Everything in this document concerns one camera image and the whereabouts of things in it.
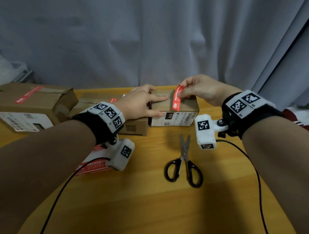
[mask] scissors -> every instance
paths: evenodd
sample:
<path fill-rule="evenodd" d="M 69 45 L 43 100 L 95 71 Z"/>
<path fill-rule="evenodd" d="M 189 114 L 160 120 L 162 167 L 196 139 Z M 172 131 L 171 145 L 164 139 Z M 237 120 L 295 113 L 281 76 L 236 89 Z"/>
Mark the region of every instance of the scissors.
<path fill-rule="evenodd" d="M 177 158 L 175 160 L 170 161 L 169 163 L 166 164 L 165 170 L 164 170 L 164 176 L 165 178 L 170 181 L 170 182 L 175 182 L 179 178 L 179 171 L 180 167 L 182 164 L 182 161 L 185 160 L 186 165 L 187 165 L 187 179 L 189 181 L 189 184 L 194 187 L 194 188 L 199 188 L 203 184 L 203 174 L 201 170 L 188 159 L 188 151 L 189 151 L 189 144 L 190 144 L 190 135 L 188 136 L 186 140 L 186 144 L 184 143 L 184 138 L 182 134 L 180 134 L 180 143 L 181 143 L 181 157 Z M 174 172 L 174 177 L 170 178 L 168 176 L 168 168 L 170 165 L 175 164 L 175 172 Z M 196 172 L 199 175 L 199 181 L 197 184 L 193 182 L 193 176 L 192 176 L 192 169 L 195 169 Z"/>

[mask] right hand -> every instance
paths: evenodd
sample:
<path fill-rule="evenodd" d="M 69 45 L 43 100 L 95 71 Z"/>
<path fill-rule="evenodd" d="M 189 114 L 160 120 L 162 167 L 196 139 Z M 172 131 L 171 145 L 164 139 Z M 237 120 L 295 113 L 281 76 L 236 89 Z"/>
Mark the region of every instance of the right hand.
<path fill-rule="evenodd" d="M 184 98 L 196 95 L 216 107 L 221 107 L 224 100 L 230 95 L 242 92 L 239 88 L 216 81 L 202 74 L 186 78 L 181 85 L 186 88 L 181 93 L 178 93 L 178 97 Z"/>

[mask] black wrist strap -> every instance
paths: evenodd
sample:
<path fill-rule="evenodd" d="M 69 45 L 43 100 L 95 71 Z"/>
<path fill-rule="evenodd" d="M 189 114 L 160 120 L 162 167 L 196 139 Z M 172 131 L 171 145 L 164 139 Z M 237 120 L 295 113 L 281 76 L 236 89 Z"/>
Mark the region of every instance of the black wrist strap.
<path fill-rule="evenodd" d="M 271 107 L 268 104 L 265 104 L 253 110 L 248 116 L 244 118 L 240 118 L 233 111 L 231 111 L 226 105 L 226 103 L 229 100 L 231 100 L 233 97 L 235 97 L 236 95 L 240 93 L 235 93 L 229 96 L 227 99 L 224 100 L 222 104 L 222 117 L 224 118 L 224 121 L 226 121 L 226 123 L 229 126 L 229 129 L 225 132 L 229 136 L 239 136 L 239 138 L 242 139 L 244 132 L 256 122 L 259 122 L 271 116 L 283 117 L 283 113 L 281 111 L 277 110 L 274 107 Z"/>
<path fill-rule="evenodd" d="M 78 120 L 90 128 L 96 138 L 96 145 L 115 138 L 117 133 L 123 128 L 123 125 L 121 125 L 116 132 L 111 133 L 107 124 L 98 115 L 92 114 L 88 111 L 74 115 L 72 120 Z"/>

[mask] left hand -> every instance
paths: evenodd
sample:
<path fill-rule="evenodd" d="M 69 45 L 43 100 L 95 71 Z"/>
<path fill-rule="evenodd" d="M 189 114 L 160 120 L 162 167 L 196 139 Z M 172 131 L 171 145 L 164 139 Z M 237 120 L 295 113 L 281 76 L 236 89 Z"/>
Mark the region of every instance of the left hand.
<path fill-rule="evenodd" d="M 148 102 L 161 102 L 169 98 L 168 96 L 159 97 L 155 94 L 149 94 L 149 91 L 154 89 L 155 87 L 152 85 L 134 88 L 130 93 L 113 104 L 122 112 L 125 120 L 141 117 L 162 117 L 162 112 L 147 109 Z"/>

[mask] hand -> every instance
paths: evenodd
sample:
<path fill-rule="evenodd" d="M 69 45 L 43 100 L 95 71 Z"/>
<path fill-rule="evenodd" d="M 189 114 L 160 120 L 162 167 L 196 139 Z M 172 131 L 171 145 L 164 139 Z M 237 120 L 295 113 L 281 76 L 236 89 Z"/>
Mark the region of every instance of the hand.
<path fill-rule="evenodd" d="M 154 89 L 155 87 L 152 85 L 137 87 L 113 104 L 122 112 L 125 120 L 141 117 L 162 117 L 162 112 L 147 109 L 148 102 L 161 102 L 169 98 L 168 96 L 159 97 L 155 94 L 149 94 L 149 91 Z"/>
<path fill-rule="evenodd" d="M 216 81 L 206 75 L 188 77 L 181 85 L 186 88 L 178 93 L 178 97 L 196 95 L 216 107 L 221 107 L 224 100 L 230 95 L 242 92 L 239 88 Z"/>

